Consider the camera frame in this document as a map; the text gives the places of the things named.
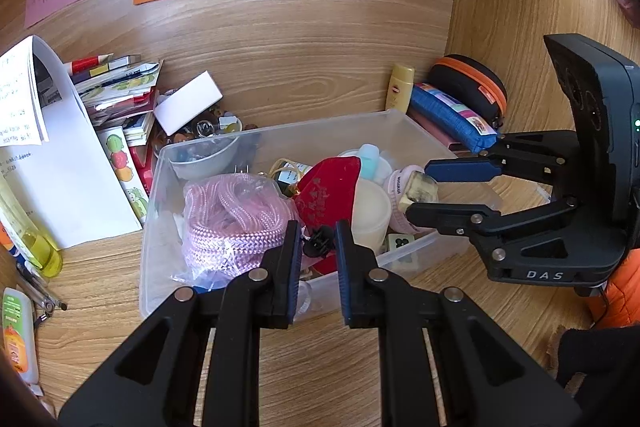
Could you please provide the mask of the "mahjong tile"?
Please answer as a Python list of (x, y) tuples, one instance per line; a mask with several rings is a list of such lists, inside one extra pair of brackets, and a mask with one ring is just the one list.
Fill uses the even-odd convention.
[(398, 259), (404, 248), (411, 245), (416, 238), (412, 234), (390, 233), (385, 239), (384, 258), (393, 262)]

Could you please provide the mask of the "small black clip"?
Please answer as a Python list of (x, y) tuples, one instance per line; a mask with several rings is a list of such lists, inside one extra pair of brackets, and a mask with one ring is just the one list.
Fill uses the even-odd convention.
[(304, 239), (303, 254), (311, 259), (324, 259), (335, 251), (334, 231), (332, 228), (322, 225), (311, 232), (308, 239)]

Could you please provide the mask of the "teal white tube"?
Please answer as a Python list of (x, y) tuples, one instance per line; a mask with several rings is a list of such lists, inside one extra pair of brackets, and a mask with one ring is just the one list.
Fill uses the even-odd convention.
[(359, 147), (357, 157), (360, 159), (360, 176), (373, 181), (378, 171), (380, 150), (376, 145), (364, 143)]

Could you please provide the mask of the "red velvet pouch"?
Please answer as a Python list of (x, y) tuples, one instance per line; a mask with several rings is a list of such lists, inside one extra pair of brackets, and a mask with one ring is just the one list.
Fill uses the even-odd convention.
[[(305, 225), (305, 239), (322, 225), (335, 232), (338, 221), (352, 223), (359, 175), (358, 157), (329, 157), (314, 165), (297, 183), (294, 202)], [(308, 259), (311, 269), (320, 275), (336, 271), (335, 251), (324, 259)]]

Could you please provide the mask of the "dark green spray bottle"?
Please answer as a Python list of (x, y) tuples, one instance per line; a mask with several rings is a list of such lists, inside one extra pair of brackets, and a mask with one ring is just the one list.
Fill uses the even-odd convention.
[(271, 167), (269, 176), (277, 183), (284, 196), (292, 197), (296, 193), (297, 183), (310, 169), (309, 165), (280, 158)]

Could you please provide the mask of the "pink phone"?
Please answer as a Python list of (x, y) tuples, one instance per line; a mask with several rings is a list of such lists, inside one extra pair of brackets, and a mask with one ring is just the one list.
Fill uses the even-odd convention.
[(421, 126), (427, 133), (433, 135), (434, 138), (442, 143), (449, 152), (454, 153), (458, 157), (472, 156), (473, 153), (457, 139), (451, 138), (451, 136), (442, 131), (436, 124), (433, 124), (429, 119), (418, 113), (413, 108), (409, 108), (407, 115), (413, 119), (419, 126)]

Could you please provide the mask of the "small yellow lotion bottle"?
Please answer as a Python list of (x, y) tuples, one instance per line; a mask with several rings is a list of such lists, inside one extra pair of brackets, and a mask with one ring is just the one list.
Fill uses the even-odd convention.
[(400, 113), (407, 113), (411, 100), (415, 73), (416, 71), (413, 67), (400, 64), (395, 64), (393, 66), (387, 87), (385, 100), (386, 110), (395, 109)]

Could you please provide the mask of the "black orange zip case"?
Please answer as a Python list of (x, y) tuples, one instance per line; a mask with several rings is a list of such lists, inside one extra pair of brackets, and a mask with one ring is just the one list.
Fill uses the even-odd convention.
[(494, 129), (503, 125), (508, 107), (506, 87), (488, 67), (462, 54), (435, 61), (426, 82), (474, 110)]

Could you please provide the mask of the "white small box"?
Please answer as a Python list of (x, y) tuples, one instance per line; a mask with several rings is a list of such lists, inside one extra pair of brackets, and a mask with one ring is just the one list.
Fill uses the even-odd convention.
[(223, 97), (209, 72), (202, 72), (171, 95), (164, 95), (154, 116), (164, 132), (172, 135)]

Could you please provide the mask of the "yellow-green spray bottle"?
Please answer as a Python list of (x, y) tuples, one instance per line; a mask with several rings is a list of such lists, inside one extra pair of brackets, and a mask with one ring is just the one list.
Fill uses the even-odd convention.
[(32, 222), (4, 178), (1, 178), (1, 223), (17, 251), (44, 277), (56, 277), (61, 272), (63, 259), (58, 248)]

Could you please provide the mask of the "black pens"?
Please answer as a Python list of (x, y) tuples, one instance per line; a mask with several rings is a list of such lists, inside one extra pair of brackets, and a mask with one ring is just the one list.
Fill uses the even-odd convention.
[(44, 278), (32, 268), (26, 261), (17, 260), (15, 263), (17, 271), (17, 285), (32, 300), (35, 306), (34, 329), (47, 322), (56, 309), (66, 311), (67, 303), (58, 298), (55, 293), (49, 291)]

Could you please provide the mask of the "stack of booklets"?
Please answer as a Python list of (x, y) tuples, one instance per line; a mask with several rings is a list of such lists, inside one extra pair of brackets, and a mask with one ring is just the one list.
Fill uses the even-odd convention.
[(149, 62), (139, 55), (125, 55), (73, 74), (70, 79), (94, 130), (118, 128), (130, 146), (148, 143), (162, 66), (162, 60)]

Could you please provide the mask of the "orange-label lotion bottle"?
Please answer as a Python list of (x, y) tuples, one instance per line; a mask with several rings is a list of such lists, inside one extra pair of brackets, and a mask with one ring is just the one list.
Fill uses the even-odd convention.
[(18, 376), (28, 385), (39, 383), (32, 300), (7, 287), (2, 296), (4, 351)]

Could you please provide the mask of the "white paper notepad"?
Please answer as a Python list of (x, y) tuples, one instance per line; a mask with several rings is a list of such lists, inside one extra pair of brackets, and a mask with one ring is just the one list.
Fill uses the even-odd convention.
[(70, 76), (37, 36), (1, 57), (1, 176), (62, 249), (141, 229)]

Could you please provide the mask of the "red striped pen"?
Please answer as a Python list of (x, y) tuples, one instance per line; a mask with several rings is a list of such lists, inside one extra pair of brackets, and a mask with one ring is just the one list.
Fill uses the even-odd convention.
[(96, 67), (105, 63), (112, 56), (113, 56), (113, 53), (93, 55), (85, 58), (80, 58), (79, 60), (67, 62), (64, 64), (64, 67), (66, 69), (67, 74), (70, 76), (73, 76), (78, 74), (78, 72), (85, 72), (85, 70), (87, 69), (92, 69), (93, 67)]

